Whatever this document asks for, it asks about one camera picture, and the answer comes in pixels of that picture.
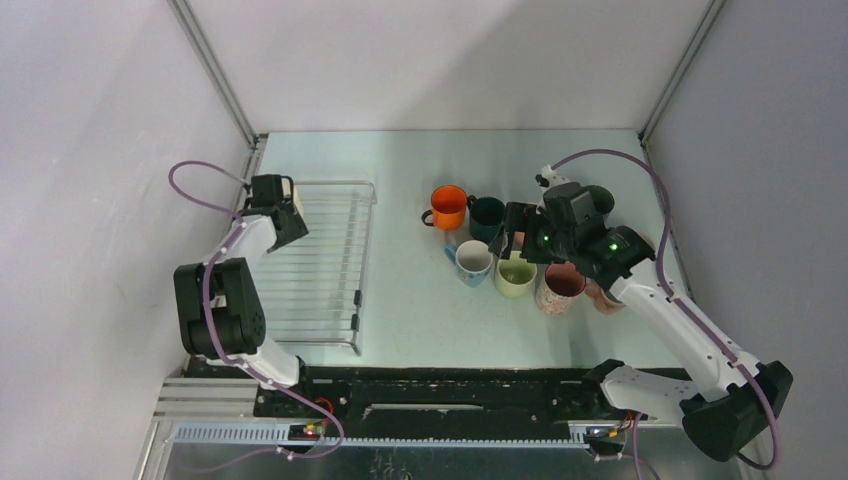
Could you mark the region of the light blue mug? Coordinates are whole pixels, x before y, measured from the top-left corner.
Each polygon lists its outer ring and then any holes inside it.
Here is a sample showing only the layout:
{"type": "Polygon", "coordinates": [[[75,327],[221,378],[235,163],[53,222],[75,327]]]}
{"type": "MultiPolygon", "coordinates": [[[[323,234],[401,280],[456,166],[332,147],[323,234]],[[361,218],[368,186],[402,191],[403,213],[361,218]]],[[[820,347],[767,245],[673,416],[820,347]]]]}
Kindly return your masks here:
{"type": "Polygon", "coordinates": [[[455,267],[460,281],[470,288],[480,286],[495,264],[488,245],[479,240],[468,240],[459,245],[448,243],[443,251],[455,267]]]}

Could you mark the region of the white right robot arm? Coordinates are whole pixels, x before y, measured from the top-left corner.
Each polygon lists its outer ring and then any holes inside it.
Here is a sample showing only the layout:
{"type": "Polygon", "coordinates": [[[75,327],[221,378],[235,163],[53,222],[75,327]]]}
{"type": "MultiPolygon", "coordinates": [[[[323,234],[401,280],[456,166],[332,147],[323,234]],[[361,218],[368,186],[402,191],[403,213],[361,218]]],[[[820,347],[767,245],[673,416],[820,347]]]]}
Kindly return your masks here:
{"type": "Polygon", "coordinates": [[[549,184],[538,204],[509,202],[489,246],[500,258],[532,264],[572,263],[578,273],[643,318],[678,360],[688,380],[643,373],[607,360],[586,376],[585,411],[606,418],[616,410],[642,413],[681,427],[709,458],[741,458],[764,430],[779,439],[776,420],[793,376],[780,361],[763,363],[724,334],[667,279],[658,250],[634,229],[608,227],[611,193],[577,182],[549,184]]]}

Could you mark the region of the pink mug white inside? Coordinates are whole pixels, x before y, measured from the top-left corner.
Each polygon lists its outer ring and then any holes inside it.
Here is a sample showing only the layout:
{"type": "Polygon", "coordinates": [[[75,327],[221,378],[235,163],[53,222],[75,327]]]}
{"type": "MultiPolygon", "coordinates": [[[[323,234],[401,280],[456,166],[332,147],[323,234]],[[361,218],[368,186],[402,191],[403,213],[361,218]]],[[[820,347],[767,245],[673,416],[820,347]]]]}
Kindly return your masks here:
{"type": "Polygon", "coordinates": [[[514,245],[518,250],[521,250],[524,246],[525,242],[525,233],[524,232],[515,232],[513,237],[514,245]]]}

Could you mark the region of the salmon pink pitcher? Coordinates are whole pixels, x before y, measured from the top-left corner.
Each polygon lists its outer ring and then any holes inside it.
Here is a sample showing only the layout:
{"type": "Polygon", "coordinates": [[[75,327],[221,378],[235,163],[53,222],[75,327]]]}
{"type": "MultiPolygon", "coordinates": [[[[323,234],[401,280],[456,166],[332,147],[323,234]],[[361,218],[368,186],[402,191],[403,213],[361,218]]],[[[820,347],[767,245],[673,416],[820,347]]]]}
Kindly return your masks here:
{"type": "Polygon", "coordinates": [[[625,304],[609,298],[596,283],[588,282],[584,293],[592,300],[595,310],[603,315],[613,315],[626,307],[625,304]]]}

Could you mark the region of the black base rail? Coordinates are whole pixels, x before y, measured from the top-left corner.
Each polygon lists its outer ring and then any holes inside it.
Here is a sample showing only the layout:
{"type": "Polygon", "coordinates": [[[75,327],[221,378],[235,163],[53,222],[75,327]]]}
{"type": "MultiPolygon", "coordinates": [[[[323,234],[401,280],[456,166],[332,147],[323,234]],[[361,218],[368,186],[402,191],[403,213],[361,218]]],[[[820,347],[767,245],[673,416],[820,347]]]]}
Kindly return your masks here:
{"type": "Polygon", "coordinates": [[[293,392],[257,389],[257,418],[324,421],[347,441],[386,439],[523,442],[569,440],[580,422],[629,427],[582,368],[468,369],[308,367],[293,392]]]}

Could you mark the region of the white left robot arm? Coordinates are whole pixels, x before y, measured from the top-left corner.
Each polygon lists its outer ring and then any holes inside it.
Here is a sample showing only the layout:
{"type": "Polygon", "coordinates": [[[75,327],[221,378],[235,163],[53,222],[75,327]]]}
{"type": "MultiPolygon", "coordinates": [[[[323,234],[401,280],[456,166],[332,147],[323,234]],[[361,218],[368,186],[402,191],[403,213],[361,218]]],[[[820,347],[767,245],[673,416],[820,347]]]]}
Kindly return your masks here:
{"type": "Polygon", "coordinates": [[[236,367],[266,389],[281,386],[278,404],[304,416],[316,403],[315,388],[299,379],[301,360],[271,340],[253,279],[264,257],[306,235],[304,209],[289,176],[254,176],[244,208],[203,260],[173,275],[181,342],[210,365],[236,367]]]}

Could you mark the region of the light green mug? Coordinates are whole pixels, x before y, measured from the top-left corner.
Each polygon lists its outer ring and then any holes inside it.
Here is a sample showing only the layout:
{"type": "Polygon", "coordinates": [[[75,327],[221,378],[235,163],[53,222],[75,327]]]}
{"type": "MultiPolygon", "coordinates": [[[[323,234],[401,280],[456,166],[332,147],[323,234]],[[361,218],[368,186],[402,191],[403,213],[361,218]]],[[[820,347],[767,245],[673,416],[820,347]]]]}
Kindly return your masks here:
{"type": "Polygon", "coordinates": [[[505,298],[522,298],[531,291],[537,271],[536,264],[522,258],[519,251],[512,251],[508,258],[499,259],[496,263],[493,271],[495,288],[505,298]]]}

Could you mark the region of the pink patterned mug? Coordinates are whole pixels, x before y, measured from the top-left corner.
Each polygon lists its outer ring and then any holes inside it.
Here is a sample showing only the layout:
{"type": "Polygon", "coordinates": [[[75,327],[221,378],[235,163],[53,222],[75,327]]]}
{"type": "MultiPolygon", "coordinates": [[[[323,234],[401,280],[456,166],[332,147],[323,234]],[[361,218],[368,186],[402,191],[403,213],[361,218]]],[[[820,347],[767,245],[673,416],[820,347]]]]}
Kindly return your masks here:
{"type": "Polygon", "coordinates": [[[536,288],[535,303],[546,315],[565,315],[586,284],[585,276],[572,262],[548,265],[536,288]]]}

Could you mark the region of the dark teal mug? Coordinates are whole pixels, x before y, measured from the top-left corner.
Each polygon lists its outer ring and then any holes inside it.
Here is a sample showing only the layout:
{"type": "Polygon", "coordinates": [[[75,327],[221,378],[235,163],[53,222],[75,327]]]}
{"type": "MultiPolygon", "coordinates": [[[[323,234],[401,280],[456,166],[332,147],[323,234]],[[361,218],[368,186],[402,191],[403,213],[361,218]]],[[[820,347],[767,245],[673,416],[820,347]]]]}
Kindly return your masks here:
{"type": "Polygon", "coordinates": [[[474,240],[491,243],[500,231],[506,212],[505,204],[494,197],[467,197],[469,232],[474,240]]]}

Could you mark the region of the orange mug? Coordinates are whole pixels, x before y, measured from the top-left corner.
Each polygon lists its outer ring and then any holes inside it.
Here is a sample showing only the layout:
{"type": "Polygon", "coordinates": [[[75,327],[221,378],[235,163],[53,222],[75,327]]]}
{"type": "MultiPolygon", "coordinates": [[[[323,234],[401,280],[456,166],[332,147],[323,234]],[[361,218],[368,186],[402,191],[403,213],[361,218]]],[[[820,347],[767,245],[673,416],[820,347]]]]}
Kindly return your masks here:
{"type": "Polygon", "coordinates": [[[430,208],[422,213],[425,226],[449,232],[459,229],[465,222],[468,206],[466,192],[456,185],[444,185],[435,189],[430,197],[430,208]]]}

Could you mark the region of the dark grey mug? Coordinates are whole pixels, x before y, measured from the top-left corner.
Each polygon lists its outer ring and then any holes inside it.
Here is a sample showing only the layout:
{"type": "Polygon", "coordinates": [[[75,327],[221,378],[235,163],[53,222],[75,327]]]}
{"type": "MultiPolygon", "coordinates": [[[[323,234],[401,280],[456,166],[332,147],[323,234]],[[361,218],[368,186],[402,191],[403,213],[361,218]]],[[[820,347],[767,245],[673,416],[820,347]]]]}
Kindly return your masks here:
{"type": "Polygon", "coordinates": [[[614,209],[615,199],[609,190],[599,185],[588,185],[586,189],[598,214],[606,216],[614,209]]]}

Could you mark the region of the cream mug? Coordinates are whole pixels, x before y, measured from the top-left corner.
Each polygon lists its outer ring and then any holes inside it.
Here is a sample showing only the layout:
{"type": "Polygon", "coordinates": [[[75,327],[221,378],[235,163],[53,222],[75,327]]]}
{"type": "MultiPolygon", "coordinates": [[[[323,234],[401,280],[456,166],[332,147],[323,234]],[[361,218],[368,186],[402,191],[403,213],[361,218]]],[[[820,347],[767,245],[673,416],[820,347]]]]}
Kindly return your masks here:
{"type": "Polygon", "coordinates": [[[297,189],[297,186],[293,186],[291,188],[291,199],[292,199],[292,203],[294,205],[294,209],[295,209],[296,213],[299,216],[304,217],[305,216],[305,209],[303,207],[303,203],[301,201],[301,197],[300,197],[299,191],[297,189]]]}

